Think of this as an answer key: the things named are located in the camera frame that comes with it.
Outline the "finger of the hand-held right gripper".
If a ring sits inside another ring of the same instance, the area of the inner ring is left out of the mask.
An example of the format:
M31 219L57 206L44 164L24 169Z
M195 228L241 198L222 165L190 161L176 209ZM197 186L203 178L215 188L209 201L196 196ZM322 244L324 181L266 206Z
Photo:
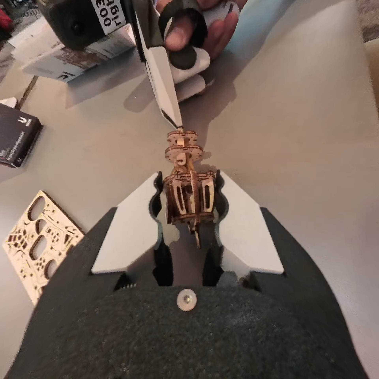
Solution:
M159 30L159 13L153 1L132 1L145 66L156 102L163 117L174 129L182 127L182 117L171 73L168 53Z

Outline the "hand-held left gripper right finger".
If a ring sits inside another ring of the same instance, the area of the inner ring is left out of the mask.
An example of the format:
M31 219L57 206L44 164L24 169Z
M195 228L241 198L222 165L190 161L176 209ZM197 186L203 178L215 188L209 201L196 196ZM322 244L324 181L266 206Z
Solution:
M281 275L284 267L259 204L224 171L217 173L220 206L215 238L221 247L220 267L238 279L251 272Z

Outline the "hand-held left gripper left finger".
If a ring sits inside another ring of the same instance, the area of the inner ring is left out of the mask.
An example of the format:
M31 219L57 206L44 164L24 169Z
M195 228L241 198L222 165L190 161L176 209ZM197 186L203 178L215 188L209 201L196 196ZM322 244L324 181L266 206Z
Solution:
M157 215L161 210L162 172L157 171L117 206L92 274L152 274L154 253L163 242Z

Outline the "wooden model assembly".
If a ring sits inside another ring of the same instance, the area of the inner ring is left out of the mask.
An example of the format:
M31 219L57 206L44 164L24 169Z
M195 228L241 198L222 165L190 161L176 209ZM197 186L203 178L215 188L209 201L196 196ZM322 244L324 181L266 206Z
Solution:
M204 150L198 145L198 134L183 127L167 136L165 158L173 164L171 174L163 180L168 224L186 224L201 248L200 225L215 219L214 171L198 171L195 163L203 159Z

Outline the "white model kit box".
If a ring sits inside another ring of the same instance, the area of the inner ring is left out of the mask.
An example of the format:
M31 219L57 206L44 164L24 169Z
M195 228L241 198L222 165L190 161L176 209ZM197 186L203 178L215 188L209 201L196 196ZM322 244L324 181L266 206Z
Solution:
M68 83L86 71L134 48L130 24L89 45L83 51L66 47L44 20L31 24L9 40L20 70L33 76Z

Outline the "laser-cut plywood parts sheet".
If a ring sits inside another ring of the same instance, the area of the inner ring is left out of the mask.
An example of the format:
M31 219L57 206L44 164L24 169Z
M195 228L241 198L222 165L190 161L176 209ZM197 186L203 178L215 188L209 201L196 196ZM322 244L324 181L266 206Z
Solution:
M47 193L36 194L2 243L34 306L53 276L52 268L58 269L84 235Z

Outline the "person's right hand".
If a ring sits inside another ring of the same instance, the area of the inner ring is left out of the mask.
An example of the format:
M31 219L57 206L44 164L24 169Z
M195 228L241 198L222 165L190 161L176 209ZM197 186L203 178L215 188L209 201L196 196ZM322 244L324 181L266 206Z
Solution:
M211 62L214 61L230 42L239 21L239 14L232 11L224 20L215 20L208 29L202 49L207 51ZM195 30L195 21L184 13L172 19L169 32L164 38L167 50L180 51L189 44Z

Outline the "black cardboard box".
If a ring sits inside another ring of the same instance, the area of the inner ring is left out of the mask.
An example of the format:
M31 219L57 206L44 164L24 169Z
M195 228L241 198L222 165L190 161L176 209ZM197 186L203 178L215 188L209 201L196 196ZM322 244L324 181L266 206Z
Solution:
M0 164L20 168L42 130L40 120L6 105L0 105Z

